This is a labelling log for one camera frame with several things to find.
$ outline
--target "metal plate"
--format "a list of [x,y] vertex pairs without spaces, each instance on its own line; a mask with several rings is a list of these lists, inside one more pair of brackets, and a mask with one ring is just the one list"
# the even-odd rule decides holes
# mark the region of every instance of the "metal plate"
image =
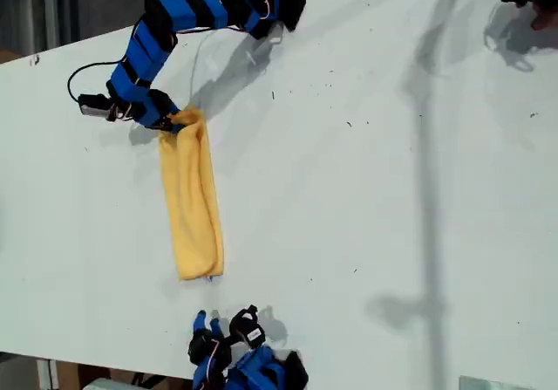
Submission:
[[459,390],[533,390],[526,387],[504,384],[497,381],[474,379],[473,377],[459,377]]

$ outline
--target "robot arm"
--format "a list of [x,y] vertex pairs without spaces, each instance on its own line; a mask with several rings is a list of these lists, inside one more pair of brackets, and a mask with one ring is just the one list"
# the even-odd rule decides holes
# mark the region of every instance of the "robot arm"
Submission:
[[[285,361],[277,359],[265,345],[265,332],[257,320],[257,308],[251,305],[233,317],[230,335],[223,338],[217,319],[212,320],[212,331],[209,331],[204,325],[205,312],[198,314],[189,350],[190,359],[198,366],[194,390],[303,390],[306,387],[308,374],[298,354],[293,351]],[[231,362],[230,347],[241,342],[250,351],[228,370],[225,379],[223,370]]]
[[81,112],[176,132],[181,127],[172,123],[170,115],[179,109],[151,84],[177,45],[177,34],[235,25],[236,31],[262,38],[277,21],[293,31],[305,4],[306,0],[146,0],[145,14],[134,26],[126,54],[106,84],[110,98],[79,95]]

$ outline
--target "white table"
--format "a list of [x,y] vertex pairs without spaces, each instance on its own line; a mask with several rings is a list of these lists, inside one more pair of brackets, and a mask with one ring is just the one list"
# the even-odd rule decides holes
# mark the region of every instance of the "white table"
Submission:
[[555,389],[558,55],[517,51],[558,33],[531,13],[308,0],[280,44],[181,38],[155,85],[208,113],[213,283],[177,279],[156,139],[65,91],[130,29],[2,65],[0,350],[188,377],[195,313],[256,304],[310,389]]

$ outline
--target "black cable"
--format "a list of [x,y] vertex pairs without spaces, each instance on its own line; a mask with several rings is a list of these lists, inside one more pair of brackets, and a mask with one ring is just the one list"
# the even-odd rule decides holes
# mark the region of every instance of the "black cable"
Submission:
[[122,60],[125,58],[126,56],[124,56],[123,58],[121,58],[118,61],[101,61],[98,63],[91,63],[90,65],[82,65],[81,67],[79,67],[74,73],[71,74],[71,76],[68,78],[68,93],[70,94],[70,97],[75,100],[76,102],[78,102],[78,100],[76,99],[75,96],[73,96],[73,93],[71,93],[71,87],[70,87],[70,83],[71,80],[82,70],[88,69],[90,67],[96,67],[98,65],[118,65],[122,62]]
[[[134,24],[134,26],[133,26],[133,28],[132,28],[132,35],[130,35],[130,39],[132,39],[133,34],[135,34],[136,30],[138,29],[138,25],[140,24],[141,19],[143,19],[143,16],[142,16],[140,19],[138,19],[138,22],[136,22],[136,23]],[[122,61],[124,61],[125,58],[126,58],[126,54],[124,54],[124,57],[122,57],[122,58],[121,58],[120,60],[118,60],[118,61],[100,61],[100,62],[98,62],[98,63],[91,63],[91,64],[89,64],[89,65],[82,65],[81,67],[79,67],[79,68],[78,68],[74,73],[72,73],[71,76],[68,78],[67,87],[68,87],[68,93],[70,94],[70,97],[71,97],[74,101],[76,101],[76,102],[79,103],[79,101],[76,99],[76,97],[73,96],[73,93],[71,92],[71,86],[70,86],[71,81],[73,80],[73,78],[74,78],[79,72],[81,72],[81,71],[83,71],[83,70],[85,70],[85,69],[89,69],[90,67],[96,67],[96,66],[98,66],[98,65],[118,65],[118,64],[122,63]]]

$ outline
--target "folded yellow cloth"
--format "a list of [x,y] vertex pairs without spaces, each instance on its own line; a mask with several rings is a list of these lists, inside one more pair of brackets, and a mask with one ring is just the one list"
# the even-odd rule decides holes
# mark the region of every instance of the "folded yellow cloth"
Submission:
[[190,106],[172,117],[178,134],[161,133],[159,150],[180,279],[222,275],[223,241],[201,111]]

